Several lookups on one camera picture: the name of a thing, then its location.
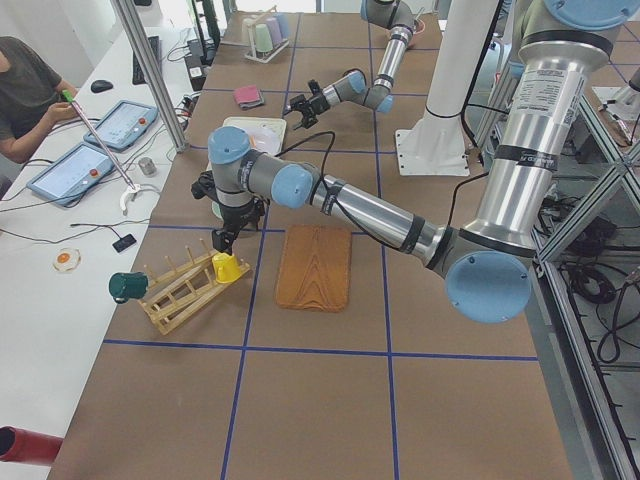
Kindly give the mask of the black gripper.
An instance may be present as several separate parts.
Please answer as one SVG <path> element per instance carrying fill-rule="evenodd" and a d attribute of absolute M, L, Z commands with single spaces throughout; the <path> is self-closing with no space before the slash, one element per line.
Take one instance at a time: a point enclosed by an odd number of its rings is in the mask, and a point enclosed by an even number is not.
<path fill-rule="evenodd" d="M 265 203 L 258 197 L 240 207 L 220 206 L 223 227 L 211 232 L 213 248 L 219 252 L 232 254 L 233 244 L 241 230 L 250 227 L 258 230 L 259 221 L 265 215 Z"/>
<path fill-rule="evenodd" d="M 294 129 L 310 129 L 318 123 L 318 115 L 331 108 L 326 96 L 321 92 L 306 98 L 303 94 L 296 95 L 289 100 L 284 109 L 284 115 L 298 112 L 301 119 L 294 125 Z"/>

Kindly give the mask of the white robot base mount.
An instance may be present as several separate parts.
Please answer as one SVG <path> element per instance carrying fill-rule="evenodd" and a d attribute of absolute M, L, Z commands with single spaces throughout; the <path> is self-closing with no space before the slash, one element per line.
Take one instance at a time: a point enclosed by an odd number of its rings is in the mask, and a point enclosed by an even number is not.
<path fill-rule="evenodd" d="M 469 174 L 463 109 L 499 10 L 498 0 L 451 2 L 424 115 L 412 129 L 396 132 L 401 175 Z"/>

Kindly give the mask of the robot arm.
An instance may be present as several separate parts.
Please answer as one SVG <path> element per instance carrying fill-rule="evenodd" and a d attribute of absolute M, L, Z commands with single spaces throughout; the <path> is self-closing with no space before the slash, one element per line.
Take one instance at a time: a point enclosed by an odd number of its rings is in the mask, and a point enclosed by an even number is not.
<path fill-rule="evenodd" d="M 311 205 L 419 258 L 444 279 L 450 303 L 468 318 L 496 323 L 515 317 L 530 297 L 535 217 L 584 87 L 638 9 L 635 1 L 523 5 L 511 57 L 518 84 L 506 130 L 476 216 L 463 227 L 435 226 L 319 168 L 260 152 L 244 130 L 223 126 L 208 139 L 213 198 L 224 221 L 215 245 L 229 250 L 263 200 L 293 209 Z"/>
<path fill-rule="evenodd" d="M 391 90 L 405 51 L 416 31 L 416 19 L 404 1 L 362 1 L 360 14 L 368 23 L 389 31 L 386 49 L 373 84 L 366 84 L 364 73 L 360 69 L 346 71 L 341 78 L 326 87 L 320 87 L 317 81 L 310 80 L 308 86 L 311 95 L 306 98 L 300 94 L 291 98 L 283 111 L 284 116 L 291 112 L 302 115 L 294 129 L 311 128 L 318 122 L 319 115 L 345 102 L 381 113 L 391 110 Z"/>

